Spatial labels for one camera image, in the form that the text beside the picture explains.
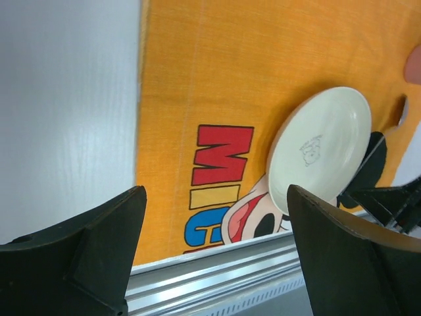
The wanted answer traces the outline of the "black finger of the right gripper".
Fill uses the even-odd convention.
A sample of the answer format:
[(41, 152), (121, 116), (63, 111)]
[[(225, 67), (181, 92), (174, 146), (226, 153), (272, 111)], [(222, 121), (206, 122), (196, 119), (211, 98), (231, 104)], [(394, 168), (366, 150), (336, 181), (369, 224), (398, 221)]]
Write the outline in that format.
[(420, 177), (400, 186), (347, 189), (338, 204), (361, 206), (382, 226), (408, 234), (420, 227)]

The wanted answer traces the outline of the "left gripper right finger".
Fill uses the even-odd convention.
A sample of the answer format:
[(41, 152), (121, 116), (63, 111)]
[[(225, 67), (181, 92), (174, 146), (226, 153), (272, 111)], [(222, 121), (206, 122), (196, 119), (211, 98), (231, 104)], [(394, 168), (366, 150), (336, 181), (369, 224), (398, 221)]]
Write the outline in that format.
[(420, 239), (298, 185), (288, 188), (287, 206), (314, 315), (420, 314)]

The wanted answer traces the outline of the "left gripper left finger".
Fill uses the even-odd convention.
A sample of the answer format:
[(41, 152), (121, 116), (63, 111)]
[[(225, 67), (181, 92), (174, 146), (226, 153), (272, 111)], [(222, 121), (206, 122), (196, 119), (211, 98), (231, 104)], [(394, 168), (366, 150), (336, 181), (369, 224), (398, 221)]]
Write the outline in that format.
[(127, 315), (147, 194), (108, 202), (1, 245), (2, 315)]

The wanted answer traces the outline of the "cream round plate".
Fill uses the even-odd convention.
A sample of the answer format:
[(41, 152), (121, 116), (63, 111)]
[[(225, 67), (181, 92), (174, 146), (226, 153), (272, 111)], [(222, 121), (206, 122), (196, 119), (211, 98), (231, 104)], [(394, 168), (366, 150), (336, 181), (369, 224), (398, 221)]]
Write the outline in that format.
[(370, 106), (358, 90), (326, 89), (302, 102), (272, 142), (266, 164), (268, 193), (287, 215), (287, 190), (298, 185), (324, 201), (351, 182), (368, 147)]

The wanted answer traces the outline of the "pink plastic cup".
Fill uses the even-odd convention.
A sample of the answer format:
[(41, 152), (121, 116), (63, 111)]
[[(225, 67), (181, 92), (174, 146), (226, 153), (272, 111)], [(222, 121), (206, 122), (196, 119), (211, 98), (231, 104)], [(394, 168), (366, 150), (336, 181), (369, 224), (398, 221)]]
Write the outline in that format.
[(404, 67), (404, 79), (411, 84), (421, 84), (421, 46), (417, 45), (409, 54)]

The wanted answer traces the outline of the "orange cartoon placemat cloth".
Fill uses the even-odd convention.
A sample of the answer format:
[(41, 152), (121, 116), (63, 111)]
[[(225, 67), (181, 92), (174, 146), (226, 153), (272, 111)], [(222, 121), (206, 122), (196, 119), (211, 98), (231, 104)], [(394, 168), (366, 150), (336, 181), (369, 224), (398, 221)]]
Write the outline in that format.
[(283, 121), (349, 86), (385, 132), (379, 186), (420, 174), (419, 1), (145, 1), (136, 182), (147, 211), (134, 263), (221, 246), (222, 221), (263, 176)]

